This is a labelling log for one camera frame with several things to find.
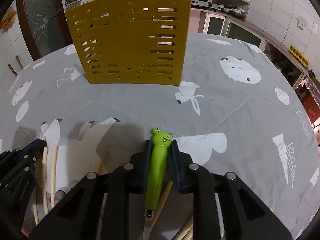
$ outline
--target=gray tablecloth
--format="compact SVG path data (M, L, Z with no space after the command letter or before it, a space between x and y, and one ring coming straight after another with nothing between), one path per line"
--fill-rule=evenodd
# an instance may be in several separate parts
M92 85L72 52L60 49L19 73L1 100L3 150L46 135L48 169L60 146L59 189L94 169L96 153L108 172L128 162L159 127L209 171L238 174L293 238L307 227L320 204L317 142L295 92L256 46L189 34L180 87ZM131 239L142 232L143 202L131 196ZM170 239L191 211L192 197L172 189L151 237Z

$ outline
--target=metal screw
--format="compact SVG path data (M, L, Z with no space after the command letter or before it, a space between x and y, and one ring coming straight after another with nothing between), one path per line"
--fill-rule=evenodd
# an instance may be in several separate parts
M97 173L95 172L89 172L87 174L87 179L95 179L97 177Z
M227 173L227 178L231 179L231 180L234 180L236 178L236 175L233 172L228 172Z
M126 163L125 165L123 165L123 168L125 170L132 170L133 169L133 164L132 163Z
M195 163L191 163L189 165L189 169L190 170L193 170L193 171L196 171L197 169L199 169L199 165L198 164L195 164Z

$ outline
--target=yellow plastic basket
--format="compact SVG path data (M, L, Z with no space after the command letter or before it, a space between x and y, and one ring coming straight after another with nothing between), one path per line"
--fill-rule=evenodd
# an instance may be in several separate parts
M95 0L66 12L90 83L180 85L191 0Z

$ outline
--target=frog head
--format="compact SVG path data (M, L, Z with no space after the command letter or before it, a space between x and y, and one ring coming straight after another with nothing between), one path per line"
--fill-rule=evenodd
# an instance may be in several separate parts
M160 132L159 128L153 128L152 129L153 138L152 142L154 146L161 146L164 148L169 148L171 142L172 142L172 134L166 133L166 132Z

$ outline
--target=green utensil handle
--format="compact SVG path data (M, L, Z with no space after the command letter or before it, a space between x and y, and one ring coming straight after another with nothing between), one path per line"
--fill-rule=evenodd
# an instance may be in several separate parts
M156 210L158 206L165 166L167 163L167 155L167 150L163 148L154 148L152 151L145 209Z

